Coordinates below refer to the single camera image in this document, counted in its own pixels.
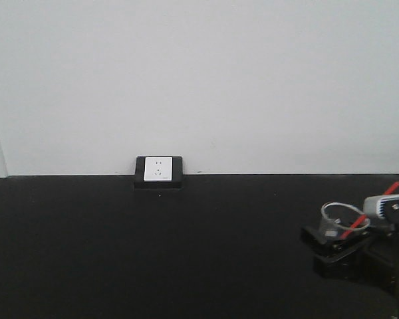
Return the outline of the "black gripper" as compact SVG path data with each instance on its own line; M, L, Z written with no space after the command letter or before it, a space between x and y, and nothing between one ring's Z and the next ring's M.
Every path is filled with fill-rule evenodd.
M336 242L316 229L301 227L301 241L313 252L313 270L323 278L342 278L399 296L399 224L387 234L358 242Z

